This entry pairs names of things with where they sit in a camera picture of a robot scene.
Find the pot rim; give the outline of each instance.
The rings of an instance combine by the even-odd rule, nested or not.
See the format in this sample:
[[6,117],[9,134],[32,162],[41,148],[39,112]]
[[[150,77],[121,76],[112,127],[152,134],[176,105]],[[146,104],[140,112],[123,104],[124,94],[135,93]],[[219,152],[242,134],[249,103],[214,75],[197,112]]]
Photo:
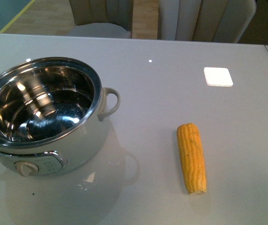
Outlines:
[[33,142],[13,142],[8,139],[0,137],[0,148],[5,149],[30,149],[30,148],[36,148],[43,145],[47,145],[50,143],[53,143],[55,141],[58,141],[62,139],[63,137],[73,133],[76,131],[80,126],[82,126],[96,111],[98,105],[100,104],[100,99],[102,96],[102,86],[101,81],[96,73],[96,71],[89,66],[88,64],[73,59],[73,58],[67,58],[67,57],[45,57],[45,58],[39,58],[35,60],[31,60],[29,62],[24,62],[19,65],[16,65],[3,73],[0,74],[0,90],[6,86],[6,83],[10,81],[13,77],[22,74],[22,72],[25,72],[27,70],[39,68],[39,67],[45,67],[45,66],[63,66],[66,68],[72,68],[78,71],[81,71],[85,69],[85,74],[89,79],[91,80],[94,88],[94,95],[92,103],[87,111],[87,113],[84,115],[84,117],[75,125],[72,127],[66,129],[65,131],[38,141]]

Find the white square tile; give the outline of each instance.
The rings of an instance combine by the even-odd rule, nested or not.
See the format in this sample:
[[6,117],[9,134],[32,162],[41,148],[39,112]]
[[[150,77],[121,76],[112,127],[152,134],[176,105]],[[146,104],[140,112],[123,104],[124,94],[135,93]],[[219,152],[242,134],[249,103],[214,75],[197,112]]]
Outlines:
[[232,87],[233,81],[227,68],[204,68],[205,78],[209,86]]

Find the wooden floor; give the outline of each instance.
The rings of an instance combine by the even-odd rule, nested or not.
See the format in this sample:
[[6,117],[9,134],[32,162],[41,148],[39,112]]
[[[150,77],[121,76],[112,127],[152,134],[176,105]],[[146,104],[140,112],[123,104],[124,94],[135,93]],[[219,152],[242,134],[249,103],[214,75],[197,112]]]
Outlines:
[[[157,39],[159,0],[134,0],[133,35]],[[65,35],[74,27],[69,0],[35,0],[3,33]]]

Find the chair backrest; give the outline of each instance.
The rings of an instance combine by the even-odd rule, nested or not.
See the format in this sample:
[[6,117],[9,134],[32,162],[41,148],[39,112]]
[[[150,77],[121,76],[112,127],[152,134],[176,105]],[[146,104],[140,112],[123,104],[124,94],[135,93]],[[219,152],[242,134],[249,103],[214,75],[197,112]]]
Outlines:
[[113,23],[132,31],[134,0],[69,0],[74,23]]
[[159,3],[158,38],[165,40],[236,43],[256,11],[255,0],[167,1]]

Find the yellow corn kernel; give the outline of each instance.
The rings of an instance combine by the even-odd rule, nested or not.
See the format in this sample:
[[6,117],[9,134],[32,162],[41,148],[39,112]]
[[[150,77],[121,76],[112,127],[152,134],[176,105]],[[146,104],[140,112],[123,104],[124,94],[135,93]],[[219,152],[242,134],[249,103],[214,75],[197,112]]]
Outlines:
[[205,193],[207,180],[199,130],[187,123],[177,128],[176,135],[186,189],[189,194]]

